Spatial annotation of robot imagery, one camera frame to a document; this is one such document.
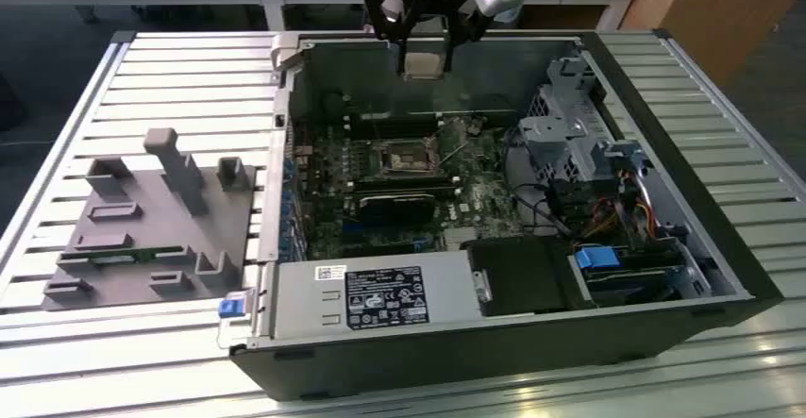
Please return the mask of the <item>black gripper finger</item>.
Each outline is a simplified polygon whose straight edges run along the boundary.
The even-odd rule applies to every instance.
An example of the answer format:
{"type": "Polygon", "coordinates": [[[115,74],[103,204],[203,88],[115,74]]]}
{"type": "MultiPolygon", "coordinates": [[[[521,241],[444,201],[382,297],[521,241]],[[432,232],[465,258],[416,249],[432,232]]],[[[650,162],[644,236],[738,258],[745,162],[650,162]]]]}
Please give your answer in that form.
{"type": "Polygon", "coordinates": [[[365,0],[376,37],[397,46],[396,72],[405,71],[408,40],[417,23],[417,0],[365,0]]]}
{"type": "Polygon", "coordinates": [[[476,0],[446,0],[442,14],[448,34],[445,35],[444,72],[453,70],[457,48],[468,42],[477,42],[492,25],[492,17],[481,13],[476,0]]]}

